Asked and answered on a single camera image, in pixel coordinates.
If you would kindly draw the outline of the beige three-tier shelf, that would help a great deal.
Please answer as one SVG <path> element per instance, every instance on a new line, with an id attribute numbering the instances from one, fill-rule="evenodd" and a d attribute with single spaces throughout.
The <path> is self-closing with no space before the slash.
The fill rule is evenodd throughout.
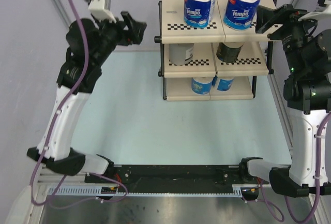
<path id="1" fill-rule="evenodd" d="M 256 21 L 237 31 L 224 23 L 228 0 L 216 0 L 205 28 L 184 22 L 184 0 L 159 2 L 162 96 L 167 101 L 237 100 L 256 96 L 258 76 L 273 72 L 273 42 L 255 32 Z"/>

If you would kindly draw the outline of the Tempo dark blue paper roll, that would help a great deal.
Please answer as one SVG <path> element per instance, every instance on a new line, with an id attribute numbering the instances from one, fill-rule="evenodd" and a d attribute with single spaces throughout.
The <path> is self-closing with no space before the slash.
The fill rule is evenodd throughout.
<path id="1" fill-rule="evenodd" d="M 213 18 L 216 0 L 184 0 L 184 22 L 195 28 L 207 27 Z"/>

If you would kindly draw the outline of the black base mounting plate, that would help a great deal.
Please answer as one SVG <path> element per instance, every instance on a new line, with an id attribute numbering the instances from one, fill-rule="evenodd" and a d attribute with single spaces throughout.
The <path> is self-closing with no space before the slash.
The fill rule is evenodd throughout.
<path id="1" fill-rule="evenodd" d="M 141 178 L 213 180 L 221 184 L 254 184 L 259 180 L 241 165 L 110 165 L 102 176 L 128 184 Z"/>

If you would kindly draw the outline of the grey paper roll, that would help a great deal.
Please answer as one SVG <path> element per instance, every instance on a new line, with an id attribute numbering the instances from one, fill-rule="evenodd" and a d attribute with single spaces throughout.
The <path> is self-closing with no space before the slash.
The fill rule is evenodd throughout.
<path id="1" fill-rule="evenodd" d="M 169 60 L 174 65 L 185 65 L 193 59 L 193 43 L 169 44 Z"/>

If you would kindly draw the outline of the dark blue paper roll front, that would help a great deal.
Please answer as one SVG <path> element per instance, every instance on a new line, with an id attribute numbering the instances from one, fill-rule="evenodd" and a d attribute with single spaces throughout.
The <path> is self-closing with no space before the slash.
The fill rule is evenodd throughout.
<path id="1" fill-rule="evenodd" d="M 261 0 L 228 0 L 223 22 L 226 26 L 244 31 L 250 28 Z"/>

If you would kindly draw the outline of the light blue paper roll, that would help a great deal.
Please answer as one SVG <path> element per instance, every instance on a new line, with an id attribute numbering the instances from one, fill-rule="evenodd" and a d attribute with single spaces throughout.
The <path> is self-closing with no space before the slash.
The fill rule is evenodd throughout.
<path id="1" fill-rule="evenodd" d="M 205 95 L 210 92 L 212 81 L 212 77 L 192 78 L 191 89 L 196 94 Z"/>
<path id="2" fill-rule="evenodd" d="M 212 86 L 218 91 L 228 91 L 232 83 L 234 81 L 234 77 L 218 77 L 215 76 L 212 81 Z"/>

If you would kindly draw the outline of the dark green paper roll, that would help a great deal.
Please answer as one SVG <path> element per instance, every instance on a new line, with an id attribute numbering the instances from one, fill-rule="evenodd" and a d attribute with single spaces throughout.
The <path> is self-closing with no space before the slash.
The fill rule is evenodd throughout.
<path id="1" fill-rule="evenodd" d="M 220 42 L 216 51 L 219 60 L 225 63 L 236 61 L 244 42 Z"/>

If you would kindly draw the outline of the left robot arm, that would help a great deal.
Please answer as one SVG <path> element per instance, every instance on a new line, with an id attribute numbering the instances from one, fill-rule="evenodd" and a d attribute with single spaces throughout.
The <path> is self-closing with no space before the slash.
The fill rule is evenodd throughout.
<path id="1" fill-rule="evenodd" d="M 101 155 L 80 153 L 71 140 L 81 111 L 102 75 L 101 67 L 117 46 L 139 45 L 147 27 L 145 22 L 122 11 L 122 20 L 82 18 L 71 23 L 66 34 L 69 47 L 57 78 L 56 100 L 48 130 L 27 156 L 49 170 L 67 176 L 92 173 L 102 182 L 114 177 L 113 162 Z"/>

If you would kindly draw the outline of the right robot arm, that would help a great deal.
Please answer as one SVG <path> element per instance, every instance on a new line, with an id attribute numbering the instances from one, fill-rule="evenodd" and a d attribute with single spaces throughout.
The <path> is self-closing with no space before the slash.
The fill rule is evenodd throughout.
<path id="1" fill-rule="evenodd" d="M 262 158 L 244 159 L 239 179 L 251 183 L 261 178 L 273 191 L 287 197 L 329 195 L 330 182 L 325 172 L 325 141 L 330 119 L 330 30 L 315 35 L 318 21 L 326 11 L 308 12 L 285 4 L 277 9 L 257 8 L 257 33 L 266 33 L 282 42 L 290 70 L 283 96 L 290 109 L 293 128 L 292 162 L 277 165 Z"/>

